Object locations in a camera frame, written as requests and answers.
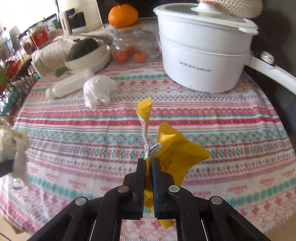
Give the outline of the yellow sandwich wrapper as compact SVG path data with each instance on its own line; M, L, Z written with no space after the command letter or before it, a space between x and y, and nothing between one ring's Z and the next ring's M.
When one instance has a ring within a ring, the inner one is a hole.
M211 153L202 146L190 142L181 132L162 122L157 143L145 156L144 206L153 211L152 159L158 158L161 171L172 175L175 185L180 186L187 171L195 164L209 159Z

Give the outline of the yellow torn wrapper strip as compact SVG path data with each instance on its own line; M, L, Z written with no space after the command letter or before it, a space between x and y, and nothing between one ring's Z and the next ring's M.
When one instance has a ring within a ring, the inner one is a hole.
M142 125L142 140L144 144L145 158L148 157L149 145L147 143L147 131L149 127L149 119L151 116L152 100L150 97L140 101L137 105L136 113Z

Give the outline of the white tissue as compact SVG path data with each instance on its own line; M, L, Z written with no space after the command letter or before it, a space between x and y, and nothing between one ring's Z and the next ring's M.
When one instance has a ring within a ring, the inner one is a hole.
M86 107L91 110L96 109L97 102L105 105L110 104L110 94L117 90L117 84L105 75L96 75L85 82L83 95Z

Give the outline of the white plastic bottle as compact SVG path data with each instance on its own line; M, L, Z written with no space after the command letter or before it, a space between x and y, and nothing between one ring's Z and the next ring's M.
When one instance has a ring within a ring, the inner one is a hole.
M52 87L46 89L45 94L48 100L54 100L56 98L64 97L76 90L82 89L85 82L94 77L92 69L86 69L76 74L67 77Z

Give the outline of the patterned handmade tablecloth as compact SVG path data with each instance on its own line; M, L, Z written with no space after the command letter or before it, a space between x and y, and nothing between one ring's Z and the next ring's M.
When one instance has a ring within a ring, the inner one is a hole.
M94 111L82 90L48 100L55 76L33 86L14 124L30 138L30 183L15 190L11 177L1 178L1 214L12 225L34 233L76 197L93 199L121 185L144 156L136 107L148 97L149 145L166 122L211 153L188 170L184 188L201 198L221 196L262 232L295 213L295 152L273 105L246 73L220 94L175 83L161 58L128 67L112 62L102 74L117 90Z

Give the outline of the green jade spoon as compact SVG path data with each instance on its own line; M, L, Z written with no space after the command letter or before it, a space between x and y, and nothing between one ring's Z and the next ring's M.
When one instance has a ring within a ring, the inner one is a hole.
M60 77L61 75L63 75L67 71L68 71L68 68L66 66L62 66L62 67L59 67L58 69L56 69L54 71L54 74L56 77Z

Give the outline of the white stacked bowls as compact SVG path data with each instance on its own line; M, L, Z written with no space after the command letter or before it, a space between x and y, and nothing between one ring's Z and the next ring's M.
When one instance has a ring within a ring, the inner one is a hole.
M111 57L110 46L105 44L102 40L96 40L99 48L93 52L72 61L66 61L65 65L72 73L78 70L92 68L94 72L104 68Z

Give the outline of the small orange left in teapot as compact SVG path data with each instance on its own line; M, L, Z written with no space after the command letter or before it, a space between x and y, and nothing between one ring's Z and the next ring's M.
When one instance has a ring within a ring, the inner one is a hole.
M115 59L119 63L124 63L128 60L128 53L126 51L118 51L115 54Z

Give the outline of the small orange in teapot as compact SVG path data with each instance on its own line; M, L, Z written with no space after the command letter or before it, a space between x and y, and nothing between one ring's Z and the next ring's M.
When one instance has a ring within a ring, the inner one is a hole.
M136 62L145 62L147 60L147 54L145 51L138 51L133 54L133 59Z
M119 63L124 63L128 60L128 53L126 51L118 51L115 54L115 59Z

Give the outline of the small orange right in teapot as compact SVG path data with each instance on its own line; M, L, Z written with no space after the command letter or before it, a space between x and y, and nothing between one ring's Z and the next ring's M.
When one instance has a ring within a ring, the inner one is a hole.
M145 62L147 60L147 54L145 51L138 51L133 54L133 59L136 62Z

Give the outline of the white electric cooking pot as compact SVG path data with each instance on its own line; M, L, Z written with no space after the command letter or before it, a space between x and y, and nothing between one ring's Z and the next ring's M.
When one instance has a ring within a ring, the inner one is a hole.
M233 89L245 66L295 92L295 77L276 66L274 57L251 51L258 26L232 16L205 1L163 4L154 8L158 18L163 66L178 84L201 92Z

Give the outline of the floral cream cloth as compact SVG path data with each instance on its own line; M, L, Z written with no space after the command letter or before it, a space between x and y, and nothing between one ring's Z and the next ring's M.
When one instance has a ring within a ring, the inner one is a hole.
M95 40L101 39L105 44L110 44L114 38L114 33L111 32L109 27L101 27L98 30L87 33L60 35L53 39L50 44L46 45L41 50L36 50L31 55L31 65L40 77L56 72L56 70L65 66L66 55L76 43L75 41L84 40L86 38L93 38Z

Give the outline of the dark green squash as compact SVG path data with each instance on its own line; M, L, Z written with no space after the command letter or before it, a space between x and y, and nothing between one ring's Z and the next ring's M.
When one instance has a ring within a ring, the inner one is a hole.
M71 47L66 55L66 61L76 60L99 48L99 44L93 38L79 40Z

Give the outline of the glass teapot with cork lid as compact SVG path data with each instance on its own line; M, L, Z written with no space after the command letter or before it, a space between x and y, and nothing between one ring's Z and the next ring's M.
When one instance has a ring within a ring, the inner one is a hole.
M128 53L128 60L124 63L146 63L154 60L154 58L161 55L161 44L159 37L150 31L142 29L144 22L136 21L132 26L116 29L112 27L111 32L114 33L113 42L111 44L111 53L115 59L115 54L118 51L126 51ZM145 51L147 60L145 62L136 62L133 59L133 54L138 51Z

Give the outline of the red-labelled glass jar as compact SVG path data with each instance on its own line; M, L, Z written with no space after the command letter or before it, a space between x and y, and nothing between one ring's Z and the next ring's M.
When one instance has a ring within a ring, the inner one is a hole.
M46 25L43 21L35 23L30 26L27 30L27 33L31 40L36 45L37 49L42 49L46 45L51 43L51 38L49 36L49 32L46 28Z

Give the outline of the dark grey refrigerator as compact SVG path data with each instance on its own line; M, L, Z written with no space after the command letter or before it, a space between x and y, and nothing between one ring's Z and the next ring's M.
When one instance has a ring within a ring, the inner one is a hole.
M295 76L295 1L263 1L262 13L253 21L259 35L253 38L252 50L269 52L277 66ZM295 95L249 67L244 70L266 94L287 134L295 138Z

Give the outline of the large orange on teapot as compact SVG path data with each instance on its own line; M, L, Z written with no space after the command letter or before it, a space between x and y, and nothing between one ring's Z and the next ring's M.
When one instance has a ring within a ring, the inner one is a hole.
M117 5L108 14L109 23L116 29L132 26L138 20L138 11L129 4Z

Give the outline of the cream air fryer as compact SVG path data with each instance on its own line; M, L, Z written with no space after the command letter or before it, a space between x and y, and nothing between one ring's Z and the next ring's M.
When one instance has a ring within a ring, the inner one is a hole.
M102 27L97 1L57 1L60 13L67 15L72 33L86 33Z

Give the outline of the black microwave oven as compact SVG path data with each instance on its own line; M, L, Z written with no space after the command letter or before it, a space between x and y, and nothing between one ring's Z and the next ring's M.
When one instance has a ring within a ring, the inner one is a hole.
M136 16L138 18L149 18L153 15L153 8L156 7L160 1L96 1L100 18L103 24L109 23L109 16L112 18L119 15L123 18L127 15Z

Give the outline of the woven rattan lidded basket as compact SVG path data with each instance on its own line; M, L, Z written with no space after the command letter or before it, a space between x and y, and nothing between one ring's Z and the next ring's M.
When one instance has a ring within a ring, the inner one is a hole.
M218 10L240 18L253 19L258 17L263 9L262 0L208 0Z

